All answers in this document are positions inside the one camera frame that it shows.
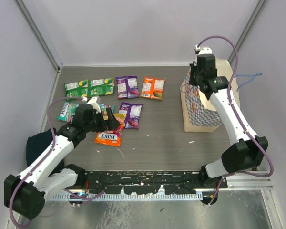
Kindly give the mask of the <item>orange Fox's candy packet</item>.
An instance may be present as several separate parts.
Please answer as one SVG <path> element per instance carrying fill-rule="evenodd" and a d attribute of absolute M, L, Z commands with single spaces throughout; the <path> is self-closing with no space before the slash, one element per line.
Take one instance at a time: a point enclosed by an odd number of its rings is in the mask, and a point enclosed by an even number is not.
<path fill-rule="evenodd" d="M 115 147 L 119 147 L 121 145 L 125 115 L 114 114 L 114 116 L 120 123 L 119 127 L 113 131 L 108 130 L 108 131 L 97 133 L 96 139 L 94 141 L 95 143 L 107 145 L 107 146 L 115 146 Z"/>

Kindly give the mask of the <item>purple snack packet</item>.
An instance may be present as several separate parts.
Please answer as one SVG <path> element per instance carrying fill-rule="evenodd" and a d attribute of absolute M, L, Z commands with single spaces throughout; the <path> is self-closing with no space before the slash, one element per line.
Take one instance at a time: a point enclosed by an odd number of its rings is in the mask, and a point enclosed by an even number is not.
<path fill-rule="evenodd" d="M 118 99 L 139 98 L 137 76 L 116 77 Z"/>
<path fill-rule="evenodd" d="M 124 129 L 139 129 L 142 104 L 121 102 L 118 114 L 125 115 Z"/>

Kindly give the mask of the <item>checkered paper bag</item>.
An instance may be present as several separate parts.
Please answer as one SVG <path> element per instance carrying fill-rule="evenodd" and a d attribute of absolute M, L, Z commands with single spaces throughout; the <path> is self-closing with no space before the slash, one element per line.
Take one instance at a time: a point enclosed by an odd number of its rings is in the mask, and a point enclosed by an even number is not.
<path fill-rule="evenodd" d="M 218 76 L 226 76 L 230 80 L 233 70 L 228 60 L 216 57 L 216 68 Z M 222 125 L 222 120 L 214 106 L 207 100 L 205 94 L 198 87 L 189 84 L 189 73 L 190 70 L 180 87 L 184 131 L 213 132 Z M 239 94 L 236 91 L 238 88 L 236 79 L 233 79 L 231 88 L 240 107 Z"/>

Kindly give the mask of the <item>green snack packet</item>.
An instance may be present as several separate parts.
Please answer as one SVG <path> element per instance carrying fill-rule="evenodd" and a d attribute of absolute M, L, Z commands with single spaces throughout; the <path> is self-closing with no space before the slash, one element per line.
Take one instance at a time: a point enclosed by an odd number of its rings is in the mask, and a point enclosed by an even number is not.
<path fill-rule="evenodd" d="M 88 79 L 74 83 L 65 83 L 65 96 L 68 97 L 66 100 L 70 101 L 73 97 L 88 97 L 88 84 Z"/>
<path fill-rule="evenodd" d="M 115 81 L 113 78 L 90 80 L 88 96 L 105 96 L 114 93 Z"/>

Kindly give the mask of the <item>orange snack packet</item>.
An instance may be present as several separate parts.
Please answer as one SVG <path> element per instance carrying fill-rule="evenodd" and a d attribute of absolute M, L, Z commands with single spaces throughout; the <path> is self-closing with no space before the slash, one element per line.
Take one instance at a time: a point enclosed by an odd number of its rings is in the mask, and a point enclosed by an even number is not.
<path fill-rule="evenodd" d="M 161 101 L 165 80 L 152 77 L 145 77 L 140 97 Z"/>

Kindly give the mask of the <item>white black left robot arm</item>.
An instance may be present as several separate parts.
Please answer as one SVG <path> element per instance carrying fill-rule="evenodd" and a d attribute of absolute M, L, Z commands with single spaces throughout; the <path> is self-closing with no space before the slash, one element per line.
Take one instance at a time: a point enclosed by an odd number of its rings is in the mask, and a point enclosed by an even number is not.
<path fill-rule="evenodd" d="M 32 220 L 52 196 L 68 187 L 84 187 L 84 169 L 73 164 L 59 173 L 54 173 L 54 169 L 87 133 L 112 131 L 120 126 L 111 108 L 106 112 L 107 118 L 104 118 L 97 103 L 80 104 L 72 121 L 58 130 L 43 153 L 19 175 L 9 175 L 4 180 L 4 205 L 11 215 L 17 212 Z"/>

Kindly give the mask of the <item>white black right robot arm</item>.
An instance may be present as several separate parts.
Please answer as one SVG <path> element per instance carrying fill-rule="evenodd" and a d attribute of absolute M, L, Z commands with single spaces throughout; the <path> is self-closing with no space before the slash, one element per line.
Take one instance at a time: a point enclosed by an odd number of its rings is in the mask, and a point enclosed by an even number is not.
<path fill-rule="evenodd" d="M 213 54 L 198 54 L 190 67 L 190 85 L 197 86 L 215 107 L 231 144 L 220 159 L 201 166 L 199 182 L 210 188 L 223 175 L 259 166 L 268 148 L 268 140 L 259 137 L 242 115 L 228 79 L 217 75 Z"/>

